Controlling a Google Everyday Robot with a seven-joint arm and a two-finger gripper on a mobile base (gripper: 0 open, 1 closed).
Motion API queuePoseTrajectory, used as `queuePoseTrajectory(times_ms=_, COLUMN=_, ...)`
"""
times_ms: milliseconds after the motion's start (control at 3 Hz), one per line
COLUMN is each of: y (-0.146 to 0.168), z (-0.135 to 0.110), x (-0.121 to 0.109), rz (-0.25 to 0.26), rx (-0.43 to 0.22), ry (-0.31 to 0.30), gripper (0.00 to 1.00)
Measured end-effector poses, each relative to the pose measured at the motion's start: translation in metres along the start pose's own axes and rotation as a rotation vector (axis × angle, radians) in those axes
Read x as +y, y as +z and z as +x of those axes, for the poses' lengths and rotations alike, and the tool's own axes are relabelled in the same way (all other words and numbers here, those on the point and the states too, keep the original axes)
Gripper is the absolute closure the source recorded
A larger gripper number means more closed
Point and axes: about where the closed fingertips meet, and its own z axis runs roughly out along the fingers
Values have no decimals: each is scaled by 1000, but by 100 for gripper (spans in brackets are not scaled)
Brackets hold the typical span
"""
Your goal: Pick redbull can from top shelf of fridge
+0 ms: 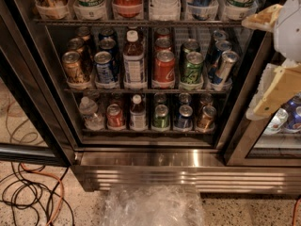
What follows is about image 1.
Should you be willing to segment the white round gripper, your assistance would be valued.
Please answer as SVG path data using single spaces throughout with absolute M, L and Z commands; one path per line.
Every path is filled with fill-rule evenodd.
M 301 61 L 301 0 L 287 0 L 247 16 L 242 26 L 266 32 L 274 31 L 274 47 L 284 57 Z M 273 115 L 283 104 L 301 91 L 301 64 L 268 63 L 261 75 L 246 117 L 258 121 Z

